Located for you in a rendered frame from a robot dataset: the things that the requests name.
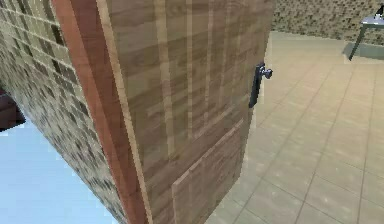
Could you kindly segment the brown wooden room door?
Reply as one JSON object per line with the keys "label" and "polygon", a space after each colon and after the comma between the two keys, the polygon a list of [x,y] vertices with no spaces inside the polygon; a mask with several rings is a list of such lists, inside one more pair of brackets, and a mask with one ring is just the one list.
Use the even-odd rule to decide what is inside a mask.
{"label": "brown wooden room door", "polygon": [[205,224],[238,180],[275,0],[52,0],[124,224]]}

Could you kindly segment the grey table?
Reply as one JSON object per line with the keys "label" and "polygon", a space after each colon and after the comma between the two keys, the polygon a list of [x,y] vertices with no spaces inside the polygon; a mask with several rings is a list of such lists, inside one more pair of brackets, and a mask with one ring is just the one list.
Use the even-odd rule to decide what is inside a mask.
{"label": "grey table", "polygon": [[362,42],[365,33],[368,29],[384,29],[384,2],[380,4],[380,8],[376,11],[373,16],[363,18],[361,24],[362,26],[360,28],[359,35],[348,57],[349,60],[352,60],[358,46]]}

